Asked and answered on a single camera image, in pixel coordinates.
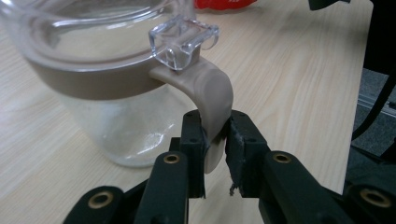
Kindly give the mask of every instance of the light wood surface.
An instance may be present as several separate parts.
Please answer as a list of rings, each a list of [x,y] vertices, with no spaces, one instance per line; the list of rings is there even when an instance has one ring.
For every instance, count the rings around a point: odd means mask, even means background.
[[[260,0],[199,11],[219,43],[202,54],[230,76],[234,109],[251,116],[272,150],[296,155],[323,186],[341,192],[372,11],[369,1],[309,11],[305,0]],[[0,223],[61,223],[98,186],[130,189],[150,169],[98,153],[0,28]],[[190,223],[261,223],[257,200],[229,196],[222,161],[190,200]]]

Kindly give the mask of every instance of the glass jug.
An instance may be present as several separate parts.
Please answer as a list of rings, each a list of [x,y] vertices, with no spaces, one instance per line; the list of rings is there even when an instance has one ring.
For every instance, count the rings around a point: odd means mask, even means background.
[[[191,1],[0,0],[0,9],[27,62],[118,164],[151,165],[196,105],[210,141],[229,116],[229,79],[199,56],[219,32],[195,20]]]

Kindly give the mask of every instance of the black cable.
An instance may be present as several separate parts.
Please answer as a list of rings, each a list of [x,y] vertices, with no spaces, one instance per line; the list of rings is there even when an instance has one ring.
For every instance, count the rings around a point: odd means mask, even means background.
[[[359,126],[352,134],[352,141],[361,136],[366,130],[373,124],[376,117],[384,107],[385,103],[387,102],[390,94],[393,91],[393,88],[396,85],[396,73],[395,69],[389,74],[387,82],[385,83],[384,87],[382,88],[381,92],[376,99],[373,108],[370,110],[370,113],[367,115],[366,119],[363,121],[361,126]]]

